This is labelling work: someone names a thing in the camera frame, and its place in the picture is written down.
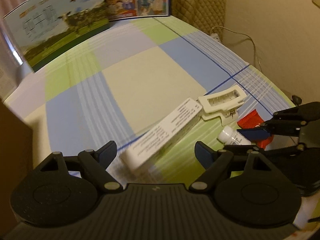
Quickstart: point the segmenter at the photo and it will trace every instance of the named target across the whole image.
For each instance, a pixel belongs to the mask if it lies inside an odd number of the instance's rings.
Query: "small white bottle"
[[[218,140],[225,145],[251,145],[251,142],[239,132],[233,130],[230,126],[225,126],[218,135]]]

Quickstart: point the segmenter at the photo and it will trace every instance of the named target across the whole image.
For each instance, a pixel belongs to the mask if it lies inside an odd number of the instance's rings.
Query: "red candy wrapper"
[[[242,128],[242,129],[248,129],[248,128],[255,128],[258,127],[262,122],[262,118],[258,114],[257,110],[254,109],[252,112],[247,114],[244,118],[240,119],[237,124]],[[266,146],[271,143],[273,140],[273,135],[270,136],[269,138],[263,140],[263,141],[257,141],[257,146],[260,148],[265,149]]]

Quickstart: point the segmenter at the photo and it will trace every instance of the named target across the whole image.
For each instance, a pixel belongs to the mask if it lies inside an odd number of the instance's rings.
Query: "white plastic clip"
[[[244,104],[246,93],[239,85],[226,89],[222,92],[198,97],[203,106],[202,119],[209,120],[220,116],[223,126],[238,119],[237,108]]]

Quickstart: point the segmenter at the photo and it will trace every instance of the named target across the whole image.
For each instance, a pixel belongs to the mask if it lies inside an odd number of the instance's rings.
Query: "table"
[[[170,17],[123,20],[28,75],[6,104],[34,129],[34,166],[52,151],[77,155],[109,140],[118,154],[187,97],[239,84],[242,118],[264,120],[293,106],[263,74],[194,27]],[[220,119],[200,122],[144,177],[117,157],[107,171],[120,183],[184,182],[204,169],[194,156],[201,140],[217,150]]]

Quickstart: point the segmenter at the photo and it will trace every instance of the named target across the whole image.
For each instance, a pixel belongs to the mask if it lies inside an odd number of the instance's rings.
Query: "brown cardboard box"
[[[17,224],[10,195],[30,170],[32,130],[0,101],[0,236]]]

